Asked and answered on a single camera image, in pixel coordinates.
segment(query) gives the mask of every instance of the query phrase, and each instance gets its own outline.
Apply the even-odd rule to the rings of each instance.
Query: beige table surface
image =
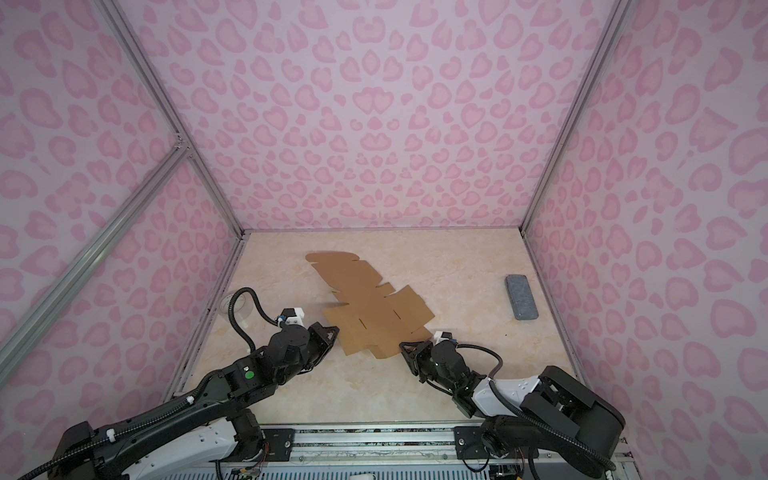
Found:
[[[493,349],[504,359],[497,379],[517,379],[571,364],[547,307],[538,278],[516,229],[384,230],[253,233],[233,275],[230,290],[254,288],[267,314],[304,308],[305,325],[327,325],[321,311],[339,305],[304,256],[347,251],[368,260],[397,290],[410,285],[435,318],[426,327],[453,333],[460,343]],[[504,278],[528,277],[539,311],[536,320],[515,320]],[[253,309],[243,328],[257,346],[276,328]],[[248,352],[245,342],[218,316],[187,387],[206,372]],[[495,360],[462,350],[469,368],[487,373]],[[450,397],[421,384],[401,356],[377,360],[367,350],[344,356],[334,348],[312,373],[297,376],[252,406],[261,423],[404,422],[460,420]]]

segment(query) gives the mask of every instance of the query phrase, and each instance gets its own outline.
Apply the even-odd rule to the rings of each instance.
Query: pink patterned wall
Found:
[[[644,477],[767,477],[768,2],[643,0],[531,238]]]
[[[0,5],[0,344],[173,139],[88,0]]]
[[[160,402],[232,244],[182,164],[0,391],[1,477],[48,461],[75,423],[96,427]]]
[[[516,226],[612,0],[127,0],[246,227]]]

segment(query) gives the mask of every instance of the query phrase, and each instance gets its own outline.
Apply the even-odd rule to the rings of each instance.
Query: robotic arm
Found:
[[[233,306],[246,292],[262,317],[281,328],[259,349],[234,319]],[[98,429],[88,422],[73,425],[61,437],[54,459],[20,480],[45,472],[51,480],[148,480],[206,460],[238,462],[265,455],[264,434],[247,407],[311,371],[339,334],[337,327],[319,323],[304,328],[302,317],[300,309],[285,309],[273,320],[252,289],[238,290],[229,319],[248,343],[248,356],[209,372],[194,390],[149,412]]]
[[[456,351],[461,348],[489,353],[498,364],[481,375],[467,367]],[[624,417],[562,369],[548,366],[528,379],[495,380],[502,358],[484,347],[457,343],[447,332],[425,342],[401,343],[400,349],[420,382],[450,395],[468,418],[485,418],[481,440],[489,458],[529,447],[558,452],[592,478],[616,469],[611,455],[626,425]],[[532,455],[528,457],[532,467]]]

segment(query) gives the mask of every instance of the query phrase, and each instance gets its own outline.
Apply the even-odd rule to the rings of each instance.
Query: unfolded cardboard box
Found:
[[[400,353],[401,342],[421,342],[432,334],[424,325],[435,314],[410,286],[395,293],[370,263],[354,253],[310,253],[307,261],[333,289],[342,306],[323,310],[340,328],[346,355],[368,349],[377,359]]]

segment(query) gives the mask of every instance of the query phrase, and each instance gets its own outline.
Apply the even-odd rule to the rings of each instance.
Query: cardboard flap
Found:
[[[344,353],[369,349],[377,359],[400,353],[401,342],[426,340],[432,334],[424,325],[435,317],[424,299],[410,286],[396,293],[391,283],[354,253],[323,252],[306,256],[312,267],[346,305],[323,310],[341,331]]]

